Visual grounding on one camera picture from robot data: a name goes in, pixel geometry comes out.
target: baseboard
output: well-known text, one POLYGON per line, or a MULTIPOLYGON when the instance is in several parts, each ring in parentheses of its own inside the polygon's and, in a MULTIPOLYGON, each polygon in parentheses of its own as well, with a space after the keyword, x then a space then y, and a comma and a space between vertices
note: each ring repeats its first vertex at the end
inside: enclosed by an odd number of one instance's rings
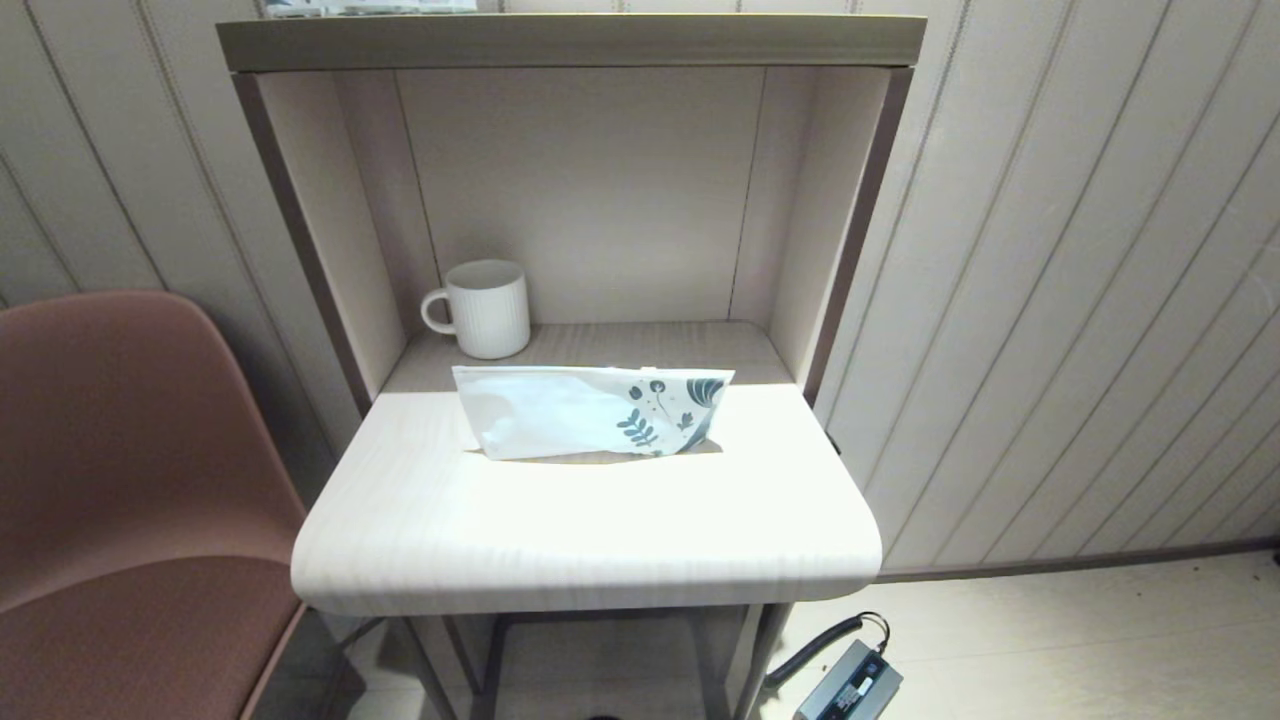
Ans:
POLYGON ((1005 575, 1028 575, 1032 573, 1064 573, 1069 570, 1089 570, 1093 568, 1116 568, 1120 565, 1142 565, 1146 562, 1167 562, 1170 560, 1190 560, 1212 557, 1234 552, 1253 552, 1258 550, 1280 548, 1280 537, 1233 541, 1196 547, 1175 547, 1144 550, 1138 552, 1116 552, 1091 557, 1064 557, 1061 560, 1036 560, 1023 562, 1002 562, 998 565, 974 565, 968 568, 940 568, 920 570, 888 570, 876 579, 877 583, 910 583, 916 580, 956 580, 966 578, 1000 578, 1005 575))

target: chair seat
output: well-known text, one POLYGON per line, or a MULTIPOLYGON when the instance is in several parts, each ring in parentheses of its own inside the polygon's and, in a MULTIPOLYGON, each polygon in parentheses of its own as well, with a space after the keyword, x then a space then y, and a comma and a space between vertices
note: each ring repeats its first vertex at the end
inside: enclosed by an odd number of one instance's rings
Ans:
POLYGON ((289 569, 156 562, 0 614, 0 717, 239 717, 300 606, 289 569))

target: tissue packet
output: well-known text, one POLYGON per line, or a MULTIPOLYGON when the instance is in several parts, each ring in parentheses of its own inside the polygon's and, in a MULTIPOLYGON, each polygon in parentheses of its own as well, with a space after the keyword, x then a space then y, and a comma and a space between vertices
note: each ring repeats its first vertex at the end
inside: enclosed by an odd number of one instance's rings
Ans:
POLYGON ((707 439, 733 370, 456 365, 462 409, 494 460, 675 455, 707 439))

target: chair backrest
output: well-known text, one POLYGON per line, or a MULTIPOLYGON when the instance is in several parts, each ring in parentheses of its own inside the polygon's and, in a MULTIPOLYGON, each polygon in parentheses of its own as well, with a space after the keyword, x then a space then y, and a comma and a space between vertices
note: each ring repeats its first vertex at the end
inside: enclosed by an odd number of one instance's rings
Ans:
POLYGON ((195 304, 123 291, 0 313, 0 611, 163 560, 288 564, 302 518, 195 304))

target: black cable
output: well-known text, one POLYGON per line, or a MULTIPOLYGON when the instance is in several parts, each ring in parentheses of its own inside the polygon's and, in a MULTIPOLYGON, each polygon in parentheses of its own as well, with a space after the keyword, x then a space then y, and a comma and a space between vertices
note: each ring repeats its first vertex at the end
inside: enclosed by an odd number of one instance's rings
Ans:
POLYGON ((878 625, 879 629, 884 632, 884 639, 876 646, 876 652, 884 655, 884 650, 888 648, 888 620, 886 620, 879 612, 872 612, 870 610, 859 612, 852 618, 847 618, 827 628, 820 635, 809 641, 808 644, 801 647, 799 652, 780 665, 777 670, 765 675, 764 689, 773 691, 782 687, 783 683, 791 679, 791 675, 795 675, 801 667, 813 660, 814 655, 818 655, 827 646, 849 633, 861 629, 863 620, 870 620, 872 624, 878 625))

